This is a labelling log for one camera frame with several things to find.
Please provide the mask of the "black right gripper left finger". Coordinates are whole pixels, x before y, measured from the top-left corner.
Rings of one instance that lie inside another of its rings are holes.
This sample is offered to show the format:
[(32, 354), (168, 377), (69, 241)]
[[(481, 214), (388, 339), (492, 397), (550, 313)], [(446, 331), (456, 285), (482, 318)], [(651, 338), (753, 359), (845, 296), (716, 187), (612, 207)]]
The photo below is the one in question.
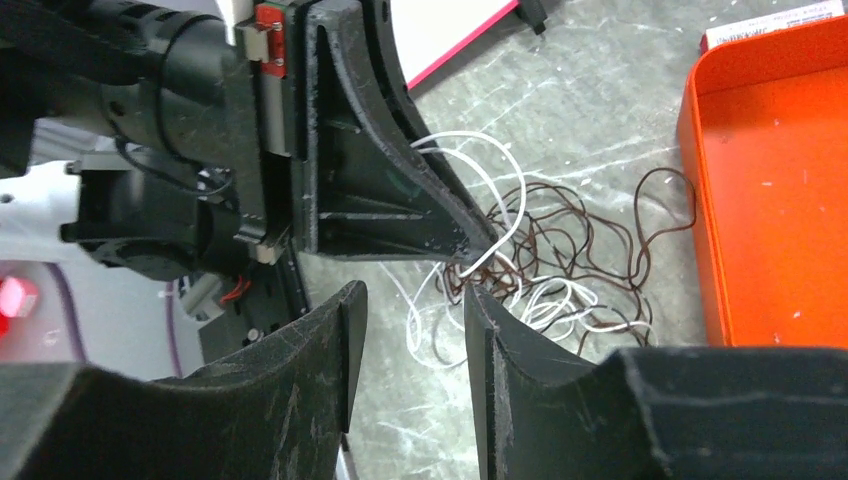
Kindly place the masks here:
[(184, 378), (81, 363), (1, 368), (5, 479), (330, 479), (350, 429), (368, 319), (352, 281)]

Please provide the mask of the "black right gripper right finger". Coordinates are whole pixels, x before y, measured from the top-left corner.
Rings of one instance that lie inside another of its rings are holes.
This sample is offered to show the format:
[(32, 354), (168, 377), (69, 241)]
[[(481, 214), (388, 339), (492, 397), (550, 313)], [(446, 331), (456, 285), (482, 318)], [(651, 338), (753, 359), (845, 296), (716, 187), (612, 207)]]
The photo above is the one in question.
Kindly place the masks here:
[(847, 354), (622, 348), (591, 363), (466, 291), (484, 479), (843, 479)]

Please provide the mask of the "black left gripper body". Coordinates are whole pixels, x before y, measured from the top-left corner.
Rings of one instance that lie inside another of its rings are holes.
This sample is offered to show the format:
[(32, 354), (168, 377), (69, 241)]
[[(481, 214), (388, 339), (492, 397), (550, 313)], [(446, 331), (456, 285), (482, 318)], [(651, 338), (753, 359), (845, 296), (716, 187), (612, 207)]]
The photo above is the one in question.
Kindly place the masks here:
[(32, 171), (37, 125), (108, 138), (58, 239), (170, 280), (247, 274), (308, 245), (308, 50), (301, 1), (232, 18), (144, 1), (1, 5), (1, 176)]

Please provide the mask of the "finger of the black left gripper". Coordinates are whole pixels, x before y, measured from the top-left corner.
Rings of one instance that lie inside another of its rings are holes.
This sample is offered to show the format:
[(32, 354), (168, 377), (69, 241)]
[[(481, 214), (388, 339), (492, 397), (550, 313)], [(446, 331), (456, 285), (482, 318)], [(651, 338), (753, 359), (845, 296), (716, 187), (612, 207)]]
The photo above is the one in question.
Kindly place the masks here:
[(474, 260), (496, 240), (407, 92), (386, 1), (305, 17), (301, 247), (344, 260)]

